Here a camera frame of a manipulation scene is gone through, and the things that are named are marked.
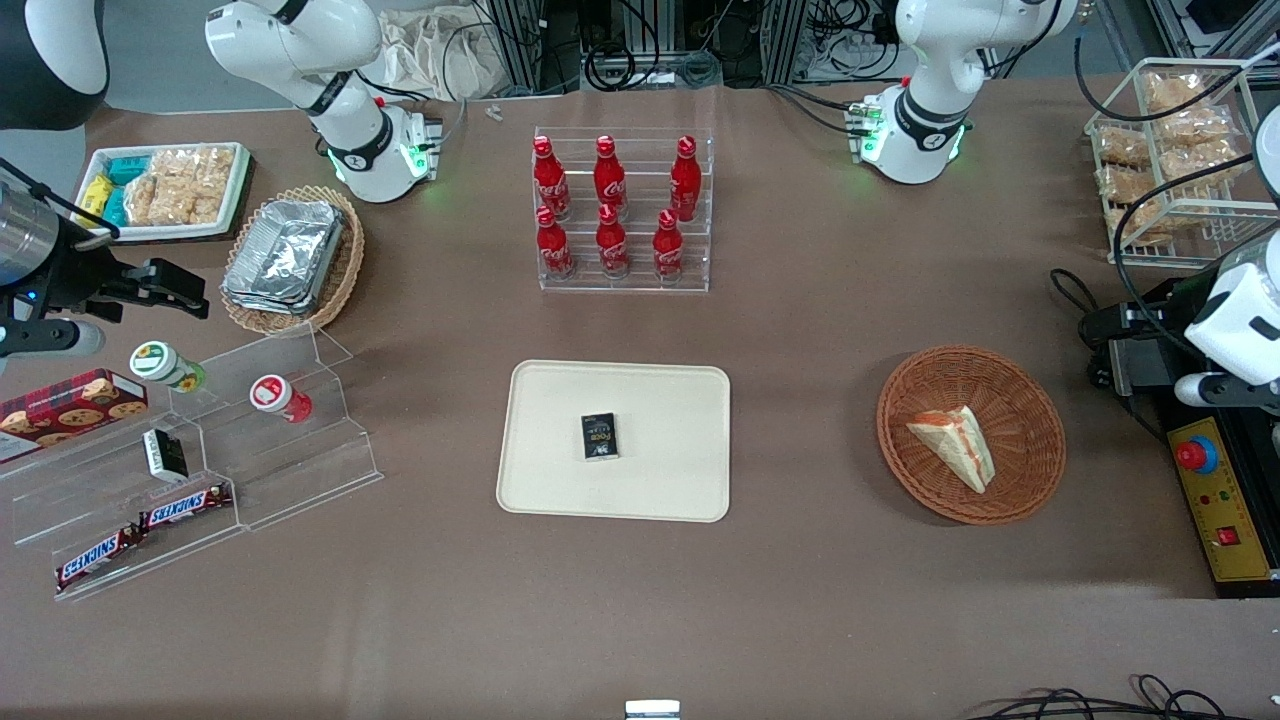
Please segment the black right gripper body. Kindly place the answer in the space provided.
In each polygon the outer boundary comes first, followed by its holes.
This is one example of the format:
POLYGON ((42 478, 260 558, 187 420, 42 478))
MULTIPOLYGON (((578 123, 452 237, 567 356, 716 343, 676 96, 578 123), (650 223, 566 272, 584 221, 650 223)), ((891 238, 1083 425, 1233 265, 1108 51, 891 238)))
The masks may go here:
POLYGON ((61 311, 119 322, 122 305, 140 301, 131 269, 105 247, 81 252, 65 240, 4 236, 3 324, 61 311))

